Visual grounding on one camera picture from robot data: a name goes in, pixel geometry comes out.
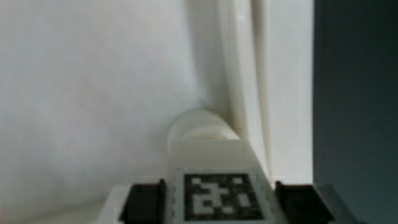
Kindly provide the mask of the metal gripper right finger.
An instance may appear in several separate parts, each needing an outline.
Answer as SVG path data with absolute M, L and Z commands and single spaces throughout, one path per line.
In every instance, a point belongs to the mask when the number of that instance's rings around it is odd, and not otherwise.
M 290 224 L 363 224 L 329 184 L 278 181 L 274 192 Z

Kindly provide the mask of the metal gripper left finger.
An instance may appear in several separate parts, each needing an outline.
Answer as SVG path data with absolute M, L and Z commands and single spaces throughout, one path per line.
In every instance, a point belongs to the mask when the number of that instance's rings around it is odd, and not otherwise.
M 95 224 L 167 224 L 164 179 L 114 187 Z

